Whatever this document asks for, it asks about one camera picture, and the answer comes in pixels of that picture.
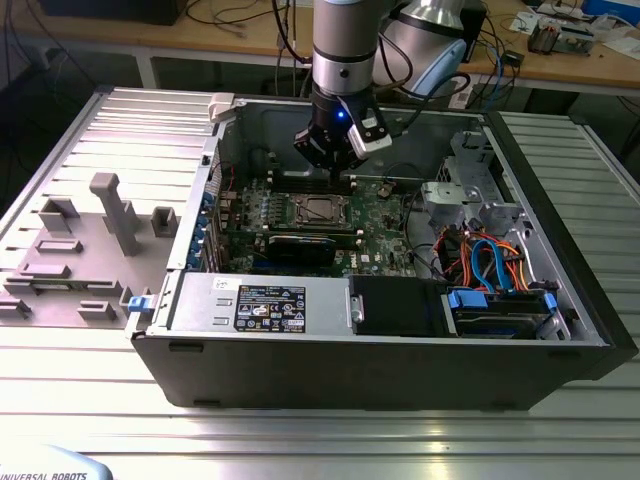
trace power connector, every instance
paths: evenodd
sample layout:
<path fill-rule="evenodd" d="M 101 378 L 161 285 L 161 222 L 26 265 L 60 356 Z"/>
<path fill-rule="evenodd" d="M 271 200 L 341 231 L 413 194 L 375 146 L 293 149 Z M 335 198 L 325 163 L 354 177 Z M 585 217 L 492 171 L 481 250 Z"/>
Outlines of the power connector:
<path fill-rule="evenodd" d="M 520 68 L 520 65 L 522 65 L 522 62 L 524 61 L 524 55 L 514 52 L 513 50 L 507 50 L 500 57 L 500 61 L 503 65 Z"/>

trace blue clip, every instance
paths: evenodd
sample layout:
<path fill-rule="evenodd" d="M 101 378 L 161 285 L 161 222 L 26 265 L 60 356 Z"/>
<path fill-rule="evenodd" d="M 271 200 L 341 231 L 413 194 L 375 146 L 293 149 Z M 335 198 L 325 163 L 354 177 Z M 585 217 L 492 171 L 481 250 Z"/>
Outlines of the blue clip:
<path fill-rule="evenodd" d="M 189 255 L 187 257 L 187 267 L 190 269 L 198 268 L 200 266 L 200 259 L 195 255 Z"/>
<path fill-rule="evenodd" d="M 556 297 L 553 296 L 553 293 L 547 292 L 544 294 L 543 298 L 549 308 L 549 311 L 555 312 L 558 308 L 558 301 L 556 300 Z"/>
<path fill-rule="evenodd" d="M 204 192 L 202 194 L 202 204 L 205 207 L 213 206 L 213 195 L 211 195 L 209 192 Z"/>
<path fill-rule="evenodd" d="M 454 290 L 447 298 L 452 309 L 489 307 L 485 294 L 476 290 Z"/>
<path fill-rule="evenodd" d="M 151 298 L 148 296 L 131 297 L 127 308 L 131 313 L 148 313 L 152 310 Z"/>
<path fill-rule="evenodd" d="M 196 226 L 199 228 L 205 228 L 207 225 L 209 225 L 209 219 L 204 215 L 198 215 Z"/>

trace circuit board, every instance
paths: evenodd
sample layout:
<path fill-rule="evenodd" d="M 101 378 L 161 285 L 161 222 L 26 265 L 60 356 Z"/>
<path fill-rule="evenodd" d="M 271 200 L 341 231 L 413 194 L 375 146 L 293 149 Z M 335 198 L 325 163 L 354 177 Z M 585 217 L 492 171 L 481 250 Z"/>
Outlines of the circuit board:
<path fill-rule="evenodd" d="M 221 234 L 228 239 L 231 273 L 343 277 L 350 274 L 415 276 L 402 231 L 403 195 L 380 198 L 380 181 L 358 181 L 352 195 L 273 192 L 254 180 L 227 194 Z M 270 261 L 274 236 L 330 239 L 330 266 L 283 266 Z"/>

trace metal bracket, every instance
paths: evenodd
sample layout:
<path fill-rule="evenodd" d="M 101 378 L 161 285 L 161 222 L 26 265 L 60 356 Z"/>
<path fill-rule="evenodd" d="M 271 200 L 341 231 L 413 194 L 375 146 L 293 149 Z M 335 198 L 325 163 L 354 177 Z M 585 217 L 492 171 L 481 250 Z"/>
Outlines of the metal bracket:
<path fill-rule="evenodd" d="M 524 214 L 524 208 L 516 203 L 485 203 L 480 207 L 480 221 L 493 235 L 504 236 Z"/>

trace computer case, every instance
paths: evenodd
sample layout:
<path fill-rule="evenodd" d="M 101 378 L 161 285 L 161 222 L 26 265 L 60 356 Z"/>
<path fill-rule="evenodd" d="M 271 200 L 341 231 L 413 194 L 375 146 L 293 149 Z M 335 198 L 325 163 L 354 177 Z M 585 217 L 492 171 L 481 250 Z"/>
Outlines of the computer case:
<path fill-rule="evenodd" d="M 40 0 L 47 15 L 131 20 L 154 25 L 173 25 L 187 0 Z"/>

